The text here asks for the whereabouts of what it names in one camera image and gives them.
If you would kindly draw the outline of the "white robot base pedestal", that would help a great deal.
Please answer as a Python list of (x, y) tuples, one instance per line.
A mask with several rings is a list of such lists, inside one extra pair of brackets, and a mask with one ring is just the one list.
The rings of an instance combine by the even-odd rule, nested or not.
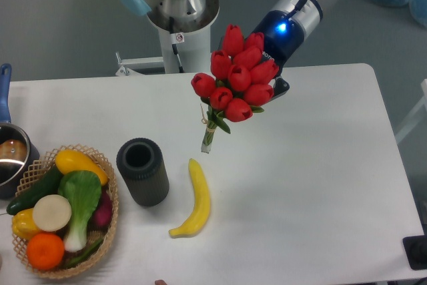
[(122, 59), (116, 54), (117, 76), (150, 73), (207, 73), (210, 67), (211, 30), (204, 27), (189, 33), (159, 29), (160, 57)]

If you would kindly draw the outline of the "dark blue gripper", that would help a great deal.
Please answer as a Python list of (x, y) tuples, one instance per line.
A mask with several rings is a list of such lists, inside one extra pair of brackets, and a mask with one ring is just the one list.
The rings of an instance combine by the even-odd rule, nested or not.
[(296, 21), (298, 12), (270, 11), (256, 28), (244, 36), (237, 25), (228, 25), (220, 49), (234, 65), (245, 67), (254, 79), (274, 79), (270, 101), (285, 95), (290, 84), (282, 77), (284, 63), (305, 39)]

